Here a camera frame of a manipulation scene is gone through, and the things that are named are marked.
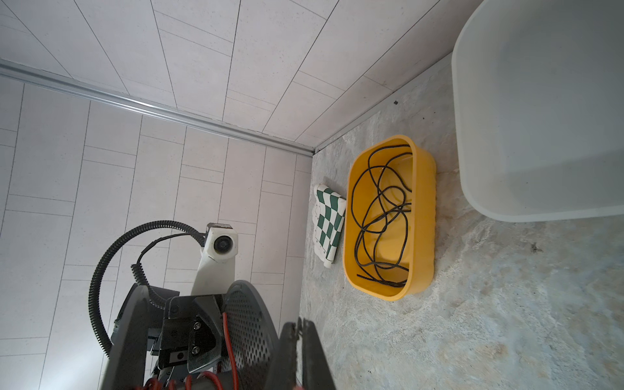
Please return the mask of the grey cable spool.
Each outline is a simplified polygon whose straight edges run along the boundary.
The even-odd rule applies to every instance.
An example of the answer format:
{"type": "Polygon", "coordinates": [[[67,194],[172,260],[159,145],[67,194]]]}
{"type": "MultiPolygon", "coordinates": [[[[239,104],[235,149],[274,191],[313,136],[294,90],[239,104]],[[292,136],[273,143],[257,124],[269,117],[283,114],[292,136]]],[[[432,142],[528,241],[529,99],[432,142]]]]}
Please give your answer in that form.
{"type": "MultiPolygon", "coordinates": [[[[167,300],[181,296],[164,289],[167,300]]],[[[147,287],[135,285],[124,302],[112,337],[103,389],[263,389],[278,336],[257,289],[245,280],[234,282],[222,308],[226,356],[198,374],[157,368],[153,351],[164,308],[150,303],[147,287]]]]}

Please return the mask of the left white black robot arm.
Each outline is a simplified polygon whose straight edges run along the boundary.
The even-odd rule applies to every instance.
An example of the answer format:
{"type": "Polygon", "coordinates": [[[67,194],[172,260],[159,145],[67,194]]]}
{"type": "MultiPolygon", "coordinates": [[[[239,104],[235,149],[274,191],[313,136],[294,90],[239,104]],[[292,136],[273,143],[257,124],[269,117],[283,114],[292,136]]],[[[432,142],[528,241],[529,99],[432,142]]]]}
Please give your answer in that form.
{"type": "Polygon", "coordinates": [[[105,251],[89,285],[88,312],[107,359],[105,388],[173,384],[211,371],[227,357],[224,300],[234,281],[237,232],[211,223],[205,232],[157,220],[125,232],[105,251]],[[150,281],[146,266],[167,241],[199,247],[198,269],[184,291],[150,281]]]}

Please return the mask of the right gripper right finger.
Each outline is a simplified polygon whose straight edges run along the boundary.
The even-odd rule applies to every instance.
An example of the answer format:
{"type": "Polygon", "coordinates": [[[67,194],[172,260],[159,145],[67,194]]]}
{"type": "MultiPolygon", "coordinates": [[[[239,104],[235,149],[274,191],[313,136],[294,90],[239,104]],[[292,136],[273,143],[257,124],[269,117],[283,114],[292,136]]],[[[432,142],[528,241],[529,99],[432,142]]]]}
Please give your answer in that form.
{"type": "Polygon", "coordinates": [[[302,318],[302,386],[307,390],[336,390],[315,324],[302,318]]]}

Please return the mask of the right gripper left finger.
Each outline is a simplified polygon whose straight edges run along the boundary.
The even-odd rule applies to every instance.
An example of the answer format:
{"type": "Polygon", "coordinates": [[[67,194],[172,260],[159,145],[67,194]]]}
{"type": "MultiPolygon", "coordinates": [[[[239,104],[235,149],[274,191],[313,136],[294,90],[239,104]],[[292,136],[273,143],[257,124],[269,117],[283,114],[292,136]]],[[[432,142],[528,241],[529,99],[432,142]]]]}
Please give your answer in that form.
{"type": "Polygon", "coordinates": [[[297,341],[296,323],[286,323],[280,335],[276,355],[276,389],[297,387],[297,341]]]}

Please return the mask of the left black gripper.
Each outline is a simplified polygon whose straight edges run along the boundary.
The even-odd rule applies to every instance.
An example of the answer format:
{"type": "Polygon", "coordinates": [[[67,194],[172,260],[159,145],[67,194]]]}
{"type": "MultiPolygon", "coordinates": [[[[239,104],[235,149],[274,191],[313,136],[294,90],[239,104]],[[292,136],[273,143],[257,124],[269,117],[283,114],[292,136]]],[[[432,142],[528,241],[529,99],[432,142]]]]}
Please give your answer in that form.
{"type": "Polygon", "coordinates": [[[226,356],[224,296],[177,296],[167,300],[163,326],[153,351],[157,368],[182,375],[217,367],[226,356]]]}

